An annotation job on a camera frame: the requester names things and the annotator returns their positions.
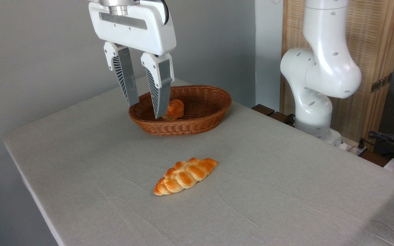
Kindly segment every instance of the bread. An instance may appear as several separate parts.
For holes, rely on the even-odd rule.
[[[183,117],[183,102],[179,99],[171,100],[168,103],[167,113],[162,116],[164,120],[177,120],[180,117]]]
[[[156,195],[161,196],[177,193],[183,189],[189,189],[198,181],[205,179],[217,164],[218,162],[210,158],[206,158],[205,160],[191,158],[187,162],[177,162],[158,181],[154,192]]]

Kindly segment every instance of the gray tablecloth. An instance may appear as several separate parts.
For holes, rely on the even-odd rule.
[[[237,103],[192,136],[149,135],[127,111],[116,88],[4,136],[60,245],[394,245],[394,173]],[[219,164],[153,194],[191,157]]]

